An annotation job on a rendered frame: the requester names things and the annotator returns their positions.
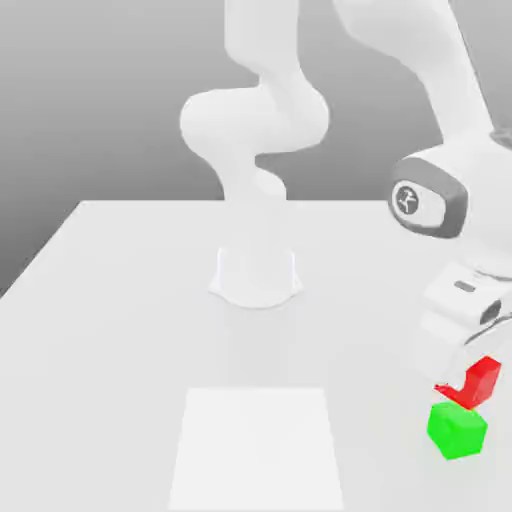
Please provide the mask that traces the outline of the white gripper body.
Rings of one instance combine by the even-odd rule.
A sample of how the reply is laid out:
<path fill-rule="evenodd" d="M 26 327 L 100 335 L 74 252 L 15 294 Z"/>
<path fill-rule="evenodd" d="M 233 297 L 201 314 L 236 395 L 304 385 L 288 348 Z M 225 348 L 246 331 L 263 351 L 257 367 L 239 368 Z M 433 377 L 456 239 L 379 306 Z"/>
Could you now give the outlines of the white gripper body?
<path fill-rule="evenodd" d="M 492 353 L 512 341 L 512 313 L 485 326 L 467 328 L 440 314 L 427 312 L 418 332 L 420 366 L 457 366 Z"/>

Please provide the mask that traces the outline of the small green cube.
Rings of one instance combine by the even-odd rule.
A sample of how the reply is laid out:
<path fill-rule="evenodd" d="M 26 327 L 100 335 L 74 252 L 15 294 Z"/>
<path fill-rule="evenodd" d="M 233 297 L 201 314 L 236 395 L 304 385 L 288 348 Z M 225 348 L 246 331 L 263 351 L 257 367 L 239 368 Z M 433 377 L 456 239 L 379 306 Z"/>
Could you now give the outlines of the small green cube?
<path fill-rule="evenodd" d="M 455 402 L 433 404 L 426 432 L 446 460 L 479 454 L 482 451 L 488 423 L 475 410 Z"/>

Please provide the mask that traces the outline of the small red cube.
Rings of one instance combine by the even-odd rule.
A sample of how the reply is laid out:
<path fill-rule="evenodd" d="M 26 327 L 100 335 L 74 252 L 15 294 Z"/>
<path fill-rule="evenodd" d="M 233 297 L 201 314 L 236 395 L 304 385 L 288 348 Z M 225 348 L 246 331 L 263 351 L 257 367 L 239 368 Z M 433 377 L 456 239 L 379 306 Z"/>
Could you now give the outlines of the small red cube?
<path fill-rule="evenodd" d="M 500 370 L 499 361 L 484 356 L 466 370 L 461 389 L 449 384 L 436 384 L 434 389 L 465 409 L 472 410 L 492 396 Z"/>

